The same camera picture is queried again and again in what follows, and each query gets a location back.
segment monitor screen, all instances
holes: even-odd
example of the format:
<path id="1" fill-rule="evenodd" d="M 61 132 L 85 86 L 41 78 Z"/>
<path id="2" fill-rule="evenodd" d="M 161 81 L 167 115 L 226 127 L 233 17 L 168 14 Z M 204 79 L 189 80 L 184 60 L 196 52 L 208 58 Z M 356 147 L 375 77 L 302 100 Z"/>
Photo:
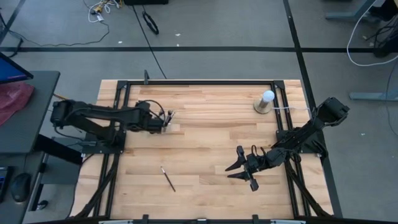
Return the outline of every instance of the monitor screen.
<path id="1" fill-rule="evenodd" d="M 0 83 L 16 82 L 28 78 L 33 78 L 33 76 L 5 55 L 0 55 Z"/>

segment white ball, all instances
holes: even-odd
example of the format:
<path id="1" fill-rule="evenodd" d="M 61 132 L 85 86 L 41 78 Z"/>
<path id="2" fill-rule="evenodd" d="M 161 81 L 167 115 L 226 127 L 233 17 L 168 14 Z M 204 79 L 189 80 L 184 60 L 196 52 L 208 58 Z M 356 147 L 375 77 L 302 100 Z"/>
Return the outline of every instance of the white ball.
<path id="1" fill-rule="evenodd" d="M 271 90 L 267 90 L 262 95 L 262 100 L 265 102 L 271 102 L 275 98 L 275 93 Z"/>

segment computer mouse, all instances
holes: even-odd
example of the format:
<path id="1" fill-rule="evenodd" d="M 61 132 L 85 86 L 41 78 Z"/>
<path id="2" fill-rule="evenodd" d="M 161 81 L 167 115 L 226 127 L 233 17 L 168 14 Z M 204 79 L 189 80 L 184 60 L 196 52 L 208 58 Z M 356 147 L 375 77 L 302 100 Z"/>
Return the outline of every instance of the computer mouse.
<path id="1" fill-rule="evenodd" d="M 16 202 L 25 202 L 30 191 L 30 174 L 21 173 L 11 182 L 10 191 Z"/>

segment wooden table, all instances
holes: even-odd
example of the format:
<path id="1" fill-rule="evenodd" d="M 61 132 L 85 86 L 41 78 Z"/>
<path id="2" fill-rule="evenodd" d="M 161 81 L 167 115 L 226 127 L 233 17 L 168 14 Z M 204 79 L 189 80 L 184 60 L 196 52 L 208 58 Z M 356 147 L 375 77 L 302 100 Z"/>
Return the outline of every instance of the wooden table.
<path id="1" fill-rule="evenodd" d="M 117 80 L 102 81 L 97 105 L 113 105 L 116 84 Z M 307 107 L 300 80 L 285 80 L 285 86 L 289 106 Z M 275 111 L 261 115 L 252 108 L 264 90 L 264 85 L 133 86 L 129 106 L 137 100 L 152 99 L 176 114 L 164 134 L 127 132 L 111 218 L 141 219 L 143 214 L 149 214 L 150 219 L 251 219 L 253 214 L 263 219 L 292 218 L 283 165 L 256 173 L 256 192 L 248 182 L 226 177 L 241 170 L 224 171 L 236 161 L 236 146 L 242 145 L 248 154 L 253 144 L 267 148 L 276 142 Z M 156 105 L 151 109 L 159 110 Z M 294 126 L 309 119 L 307 110 L 292 109 L 291 116 Z M 102 158 L 95 155 L 81 168 L 72 215 L 96 190 Z M 319 158 L 303 154 L 302 169 L 309 191 L 332 213 Z M 298 189 L 296 195 L 303 214 Z"/>

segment floor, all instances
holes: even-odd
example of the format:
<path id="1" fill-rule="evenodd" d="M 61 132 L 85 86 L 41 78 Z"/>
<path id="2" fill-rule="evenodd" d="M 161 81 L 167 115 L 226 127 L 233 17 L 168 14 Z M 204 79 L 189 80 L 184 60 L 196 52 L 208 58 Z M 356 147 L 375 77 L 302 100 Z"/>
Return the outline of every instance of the floor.
<path id="1" fill-rule="evenodd" d="M 284 1 L 170 0 L 168 5 L 146 6 L 159 26 L 159 35 L 151 33 L 141 17 L 140 20 L 168 78 L 308 78 L 310 86 L 306 86 L 306 91 L 309 93 L 311 87 L 316 104 L 334 96 L 348 105 L 349 118 L 340 126 L 324 130 L 343 216 L 398 221 L 398 136 L 390 130 L 386 104 L 350 101 L 348 97 L 351 91 L 385 91 L 393 63 L 375 67 L 352 64 L 345 47 L 354 23 L 324 19 L 326 12 L 353 10 L 362 1 L 285 2 L 291 8 L 303 48 L 301 71 Z M 106 26 L 87 21 L 88 9 L 83 0 L 5 0 L 0 7 L 5 20 L 11 18 L 11 30 L 39 44 L 90 42 L 106 33 Z M 139 14 L 142 12 L 142 6 L 136 9 Z M 64 48 L 60 51 L 25 41 L 24 52 L 13 60 L 27 70 L 60 71 L 56 92 L 88 103 L 95 103 L 102 79 L 142 78 L 144 70 L 151 78 L 162 78 L 134 11 L 112 7 L 104 19 L 110 33 L 99 43 L 73 46 L 77 49 L 61 46 Z M 363 37 L 372 35 L 379 25 L 360 23 L 351 46 L 368 48 Z M 17 43 L 8 33 L 0 50 Z M 360 63 L 390 58 L 378 59 L 369 53 L 352 56 Z M 398 85 L 397 75 L 395 70 L 391 86 Z M 307 95 L 307 99 L 311 101 L 312 97 Z M 398 130 L 398 106 L 387 105 L 391 125 Z M 56 136 L 49 114 L 41 133 Z M 65 133 L 83 135 L 73 128 Z M 43 199 L 50 202 L 48 208 L 28 213 L 26 223 L 68 215 L 73 185 L 51 185 L 44 190 Z"/>

